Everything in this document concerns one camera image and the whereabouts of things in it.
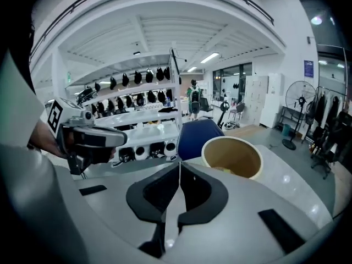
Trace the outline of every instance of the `blue chair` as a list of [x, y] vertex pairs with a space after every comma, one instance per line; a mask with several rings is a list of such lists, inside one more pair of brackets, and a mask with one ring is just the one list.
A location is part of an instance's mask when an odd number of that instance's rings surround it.
[[196, 120], [183, 124], [178, 139], [178, 155], [185, 161], [202, 155], [208, 140], [224, 136], [223, 131], [212, 120]]

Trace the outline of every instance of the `gray floor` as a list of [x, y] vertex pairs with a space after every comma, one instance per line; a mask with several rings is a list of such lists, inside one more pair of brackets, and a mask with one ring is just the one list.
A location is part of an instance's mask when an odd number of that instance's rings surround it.
[[335, 180], [334, 174], [329, 173], [326, 180], [323, 180], [323, 169], [317, 166], [311, 169], [313, 160], [310, 158], [308, 151], [308, 143], [301, 144], [301, 140], [294, 140], [297, 149], [295, 151], [289, 150], [282, 144], [284, 136], [276, 129], [265, 129], [256, 132], [249, 137], [242, 139], [254, 144], [264, 145], [271, 149], [283, 161], [290, 165], [308, 184], [312, 187], [314, 192], [319, 196], [325, 204], [330, 214], [333, 214], [335, 203]]

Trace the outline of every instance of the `ceiling light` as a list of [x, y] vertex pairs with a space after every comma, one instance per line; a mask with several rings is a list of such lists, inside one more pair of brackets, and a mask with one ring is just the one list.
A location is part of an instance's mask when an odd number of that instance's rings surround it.
[[217, 55], [219, 55], [219, 53], [212, 53], [209, 57], [205, 58], [204, 60], [201, 61], [202, 64], [206, 63], [207, 61], [209, 61], [210, 59], [216, 57]]
[[311, 20], [310, 20], [310, 22], [312, 23], [312, 24], [314, 24], [314, 25], [320, 25], [323, 21], [322, 21], [322, 19], [320, 18], [320, 16], [315, 16], [314, 18], [312, 18]]
[[187, 72], [193, 72], [193, 70], [195, 70], [197, 67], [192, 67], [192, 68], [190, 68], [189, 70], [187, 70]]

